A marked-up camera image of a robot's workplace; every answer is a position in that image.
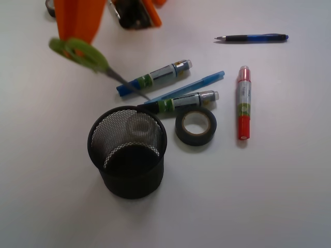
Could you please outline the orange gripper with motor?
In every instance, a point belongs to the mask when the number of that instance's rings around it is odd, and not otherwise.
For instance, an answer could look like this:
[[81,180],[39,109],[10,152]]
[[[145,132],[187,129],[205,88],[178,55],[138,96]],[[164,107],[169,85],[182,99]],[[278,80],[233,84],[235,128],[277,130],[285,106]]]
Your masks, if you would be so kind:
[[[81,39],[91,44],[105,8],[106,1],[54,1],[59,39]],[[156,8],[162,1],[108,1],[120,26],[126,30],[160,27],[162,21]]]

